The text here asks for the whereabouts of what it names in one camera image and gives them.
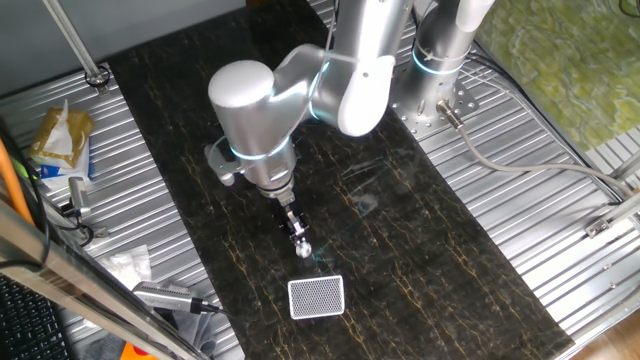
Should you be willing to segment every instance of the keyboard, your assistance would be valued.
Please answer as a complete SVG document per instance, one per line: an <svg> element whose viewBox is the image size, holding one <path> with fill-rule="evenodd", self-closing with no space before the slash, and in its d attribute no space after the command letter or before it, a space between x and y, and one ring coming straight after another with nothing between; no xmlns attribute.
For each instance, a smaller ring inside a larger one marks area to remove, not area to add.
<svg viewBox="0 0 640 360"><path fill-rule="evenodd" d="M0 358L73 360L55 304L0 275Z"/></svg>

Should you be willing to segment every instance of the gray wall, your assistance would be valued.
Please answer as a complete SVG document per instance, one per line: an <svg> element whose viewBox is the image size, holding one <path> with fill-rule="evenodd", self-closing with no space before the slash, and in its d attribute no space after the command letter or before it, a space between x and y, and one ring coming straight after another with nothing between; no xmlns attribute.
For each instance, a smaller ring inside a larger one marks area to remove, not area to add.
<svg viewBox="0 0 640 360"><path fill-rule="evenodd" d="M238 9L245 0L60 0L96 60ZM80 69L40 0L0 0L0 96Z"/></svg>

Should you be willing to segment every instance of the black work surface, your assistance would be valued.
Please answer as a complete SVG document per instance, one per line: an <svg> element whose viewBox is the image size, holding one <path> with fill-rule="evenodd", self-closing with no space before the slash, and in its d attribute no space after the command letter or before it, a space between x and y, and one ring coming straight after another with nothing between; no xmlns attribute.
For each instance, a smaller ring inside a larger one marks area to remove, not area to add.
<svg viewBox="0 0 640 360"><path fill-rule="evenodd" d="M218 181L203 152L211 76L242 59L275 68L325 36L305 1L274 0L109 60L247 357L548 359L571 345L390 111L361 138L315 121L294 133L307 262L257 189ZM344 315L291 320L287 282L331 274Z"/></svg>

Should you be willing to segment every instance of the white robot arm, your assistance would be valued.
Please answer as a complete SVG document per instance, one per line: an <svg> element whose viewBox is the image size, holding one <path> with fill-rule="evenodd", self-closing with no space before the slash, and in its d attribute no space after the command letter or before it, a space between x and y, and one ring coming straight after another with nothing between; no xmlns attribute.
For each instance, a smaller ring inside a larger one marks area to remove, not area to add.
<svg viewBox="0 0 640 360"><path fill-rule="evenodd" d="M439 100L448 100L493 1L442 0L427 14L417 31L413 64L398 82L402 107L428 116L436 113ZM301 257L309 256L311 247L294 203L296 157L289 137L309 118L348 136L365 135L378 124L413 0L342 0L336 6L331 51L301 45L274 71L257 61L238 61L220 69L209 84L209 98L236 156L226 162L216 146L207 146L209 165L225 185L242 173L265 197L277 199Z"/></svg>

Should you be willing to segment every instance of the metal rail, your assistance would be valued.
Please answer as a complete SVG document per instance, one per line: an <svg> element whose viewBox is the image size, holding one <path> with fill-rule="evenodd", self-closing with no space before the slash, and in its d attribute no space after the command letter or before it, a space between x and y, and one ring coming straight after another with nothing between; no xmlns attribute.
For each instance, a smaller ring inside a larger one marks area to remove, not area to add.
<svg viewBox="0 0 640 360"><path fill-rule="evenodd" d="M105 78L102 76L102 73L96 63L93 62L89 51L87 51L82 39L80 39L76 29L73 27L73 24L71 24L71 20L67 17L67 14L64 12L64 9L62 9L62 6L60 6L58 0L42 0L42 2L47 7L47 10L49 10L53 20L58 24L60 31L67 39L69 46L71 46L71 49L78 57L78 60L80 60L82 67L88 75L88 82L96 85L95 87L99 95L108 94L109 88L105 83Z"/></svg>
<svg viewBox="0 0 640 360"><path fill-rule="evenodd" d="M0 258L38 261L43 234L0 202ZM158 359L207 359L74 244L51 242L46 268L2 272Z"/></svg>

